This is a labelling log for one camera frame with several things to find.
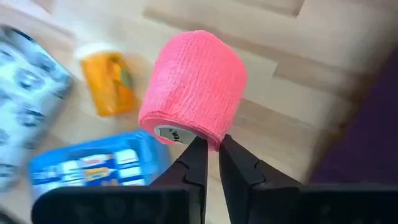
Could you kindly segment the blue bandage box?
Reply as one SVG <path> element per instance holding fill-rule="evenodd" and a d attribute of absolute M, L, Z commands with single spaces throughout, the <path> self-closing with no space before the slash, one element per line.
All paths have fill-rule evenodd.
<path fill-rule="evenodd" d="M 168 147 L 141 129 L 53 149 L 29 164 L 32 197 L 59 187 L 149 185 L 171 163 Z"/>

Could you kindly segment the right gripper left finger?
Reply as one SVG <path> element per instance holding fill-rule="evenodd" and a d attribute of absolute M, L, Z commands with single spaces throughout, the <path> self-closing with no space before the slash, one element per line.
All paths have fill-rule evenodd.
<path fill-rule="evenodd" d="M 184 187 L 189 191 L 189 224 L 205 224 L 208 179 L 208 142 L 196 137 L 151 186 Z"/>

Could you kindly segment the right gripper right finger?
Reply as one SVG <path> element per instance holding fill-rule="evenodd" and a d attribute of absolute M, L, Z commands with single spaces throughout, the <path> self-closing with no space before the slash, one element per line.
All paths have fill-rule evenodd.
<path fill-rule="evenodd" d="M 231 224 L 290 224 L 302 184 L 248 151 L 230 135 L 219 150 Z"/>

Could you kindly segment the orange pill bottle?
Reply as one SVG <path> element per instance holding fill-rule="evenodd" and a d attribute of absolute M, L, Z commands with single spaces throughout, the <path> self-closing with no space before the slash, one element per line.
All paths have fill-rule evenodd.
<path fill-rule="evenodd" d="M 130 69 L 123 51 L 106 42 L 79 47 L 75 52 L 100 116 L 116 116 L 137 108 Z"/>

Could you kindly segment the dark purple cloth bag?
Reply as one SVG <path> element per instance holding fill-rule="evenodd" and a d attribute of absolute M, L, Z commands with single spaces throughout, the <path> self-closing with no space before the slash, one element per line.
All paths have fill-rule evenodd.
<path fill-rule="evenodd" d="M 398 48 L 310 182 L 398 185 Z"/>

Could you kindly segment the pink bandage roll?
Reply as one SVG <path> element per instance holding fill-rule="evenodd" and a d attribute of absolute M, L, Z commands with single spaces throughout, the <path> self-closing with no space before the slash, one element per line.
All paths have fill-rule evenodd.
<path fill-rule="evenodd" d="M 247 72 L 228 45 L 205 30 L 182 32 L 162 48 L 139 111 L 138 122 L 164 144 L 160 135 L 175 128 L 208 141 L 218 151 L 243 97 Z"/>

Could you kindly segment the white printed plastic package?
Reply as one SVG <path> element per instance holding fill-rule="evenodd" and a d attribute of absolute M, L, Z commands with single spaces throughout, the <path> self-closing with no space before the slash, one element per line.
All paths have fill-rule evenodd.
<path fill-rule="evenodd" d="M 71 73 L 38 42 L 0 25 L 0 191 L 17 183 L 72 84 Z"/>

